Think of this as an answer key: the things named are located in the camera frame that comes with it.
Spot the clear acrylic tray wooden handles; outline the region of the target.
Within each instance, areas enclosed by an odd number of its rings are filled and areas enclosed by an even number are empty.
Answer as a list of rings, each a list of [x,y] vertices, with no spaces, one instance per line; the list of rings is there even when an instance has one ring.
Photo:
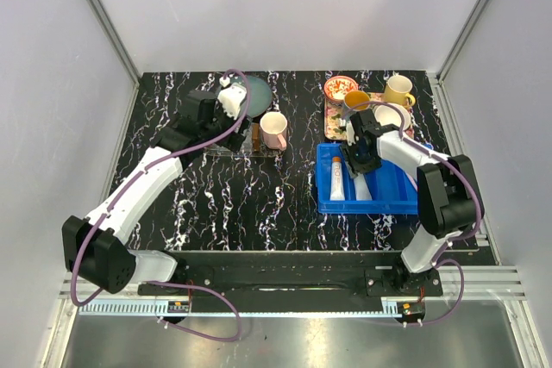
[[[213,145],[207,147],[204,153],[213,157],[227,158],[275,158],[279,156],[282,151],[267,147],[261,136],[260,124],[253,122],[238,152],[235,153],[227,148]]]

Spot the teal cap toothpaste tube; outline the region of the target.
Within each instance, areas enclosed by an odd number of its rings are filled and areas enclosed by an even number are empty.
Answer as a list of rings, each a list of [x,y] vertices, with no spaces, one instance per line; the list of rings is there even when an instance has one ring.
[[[367,179],[363,174],[358,174],[354,178],[355,199],[357,201],[372,201],[372,194],[369,190]]]

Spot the orange cap toothpaste tube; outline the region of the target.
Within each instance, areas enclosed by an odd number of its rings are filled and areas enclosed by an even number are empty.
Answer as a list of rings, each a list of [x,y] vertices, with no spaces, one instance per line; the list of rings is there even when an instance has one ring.
[[[339,156],[335,156],[332,158],[329,199],[331,201],[345,200],[342,160]]]

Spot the pink ceramic mug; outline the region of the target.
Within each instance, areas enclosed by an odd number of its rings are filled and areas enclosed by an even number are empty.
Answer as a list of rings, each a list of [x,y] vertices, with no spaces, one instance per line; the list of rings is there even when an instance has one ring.
[[[285,151],[287,126],[287,119],[282,113],[266,112],[260,119],[260,131],[264,144],[269,149]]]

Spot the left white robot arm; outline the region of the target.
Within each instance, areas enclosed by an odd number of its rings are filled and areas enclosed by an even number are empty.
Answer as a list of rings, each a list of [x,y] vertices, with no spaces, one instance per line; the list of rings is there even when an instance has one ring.
[[[177,259],[162,251],[129,250],[135,225],[160,193],[178,178],[206,147],[241,148],[250,125],[250,95],[241,84],[217,93],[194,90],[171,121],[155,136],[135,169],[86,217],[70,216],[63,224],[66,269],[111,294],[130,283],[155,281],[168,295],[186,286]]]

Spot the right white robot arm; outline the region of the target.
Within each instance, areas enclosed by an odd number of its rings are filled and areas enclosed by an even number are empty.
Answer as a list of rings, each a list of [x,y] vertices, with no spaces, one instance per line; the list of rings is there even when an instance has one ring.
[[[381,125],[370,109],[350,116],[346,134],[341,151],[352,175],[374,172],[388,161],[417,182],[419,226],[386,274],[399,294],[410,296],[429,278],[449,244],[479,230],[484,206],[473,163],[463,154],[435,152],[410,139],[401,127]]]

